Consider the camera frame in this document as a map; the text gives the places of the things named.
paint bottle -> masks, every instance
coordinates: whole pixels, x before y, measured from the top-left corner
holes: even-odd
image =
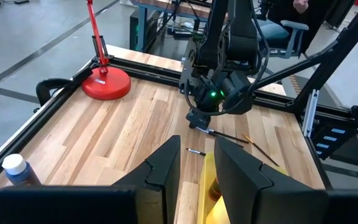
[[[41,185],[40,180],[20,154],[11,154],[2,162],[6,177],[13,185]]]

person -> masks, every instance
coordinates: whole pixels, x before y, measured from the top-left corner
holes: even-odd
[[[301,15],[309,8],[308,0],[276,0],[268,12],[267,19],[257,20],[267,40],[284,39],[292,32],[290,27],[281,25],[282,20],[302,22]]]

wire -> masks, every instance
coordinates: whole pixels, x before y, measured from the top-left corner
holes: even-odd
[[[254,9],[254,3],[252,0],[249,0],[251,3],[251,14],[252,17],[254,18],[254,22],[255,22],[255,26],[256,29],[259,32],[260,38],[262,38],[262,40],[264,41],[265,44],[265,50],[267,51],[266,53],[266,58],[265,58],[265,62],[264,62],[264,66],[262,67],[262,69],[259,71],[259,74],[257,75],[257,78],[255,79],[255,81],[251,84],[251,86],[248,88],[247,90],[247,94],[251,94],[257,86],[257,83],[260,81],[260,79],[262,78],[262,75],[265,73],[266,68],[267,68],[267,63],[269,62],[269,57],[270,57],[270,48],[269,48],[269,44],[267,43],[267,39],[264,36],[262,30],[260,29],[259,23],[258,23],[258,18],[256,17],[255,14],[255,9]],[[258,58],[260,61],[262,61],[262,57],[260,56],[260,52],[258,51]]]
[[[188,85],[189,85],[189,80],[187,80],[185,82],[185,87],[184,87],[184,96],[185,96],[185,100],[187,102],[187,104],[189,105],[189,107],[199,113],[199,114],[202,114],[202,115],[206,115],[206,116],[219,116],[219,115],[224,115],[224,114],[227,114],[227,113],[230,113],[232,110],[236,109],[243,101],[244,99],[241,99],[236,105],[234,105],[233,107],[227,109],[227,110],[224,110],[224,111],[220,111],[220,112],[204,112],[204,111],[201,111],[200,109],[198,109],[197,107],[193,106],[193,104],[191,104],[190,100],[189,100],[189,96],[188,96],[188,91],[187,91],[187,88],[188,88]]]
[[[187,4],[189,4],[189,6],[191,7],[191,10],[193,10],[194,15],[196,16],[197,20],[201,21],[201,19],[199,19],[199,17],[197,16],[196,11],[194,10],[193,6],[190,4],[189,0],[186,0]]]

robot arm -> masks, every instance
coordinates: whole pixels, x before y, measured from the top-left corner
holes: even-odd
[[[181,86],[191,108],[186,116],[191,128],[206,129],[210,116],[243,114],[251,109],[254,102],[247,76],[258,72],[261,58],[251,18],[254,10],[252,2],[215,0],[212,10],[204,41],[196,43],[193,51],[196,56],[189,56],[194,60],[187,63],[191,67],[185,66],[182,75]],[[228,22],[220,32],[226,11]],[[196,106],[188,99],[191,92]]]

wooden table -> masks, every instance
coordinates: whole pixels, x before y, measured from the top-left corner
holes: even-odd
[[[108,46],[110,54],[181,71],[179,61]],[[263,88],[284,95],[281,85]],[[178,89],[132,79],[120,100],[99,101],[81,88],[52,116],[21,154],[48,185],[111,185],[137,167],[170,136],[181,136],[181,180],[177,223],[195,223],[203,157],[184,150],[213,151],[214,138],[188,127],[189,110]],[[250,136],[296,180],[316,189],[324,185],[294,115],[254,106],[241,116],[212,118],[211,128]],[[254,146],[246,151],[271,164]],[[10,183],[0,174],[0,188]]]

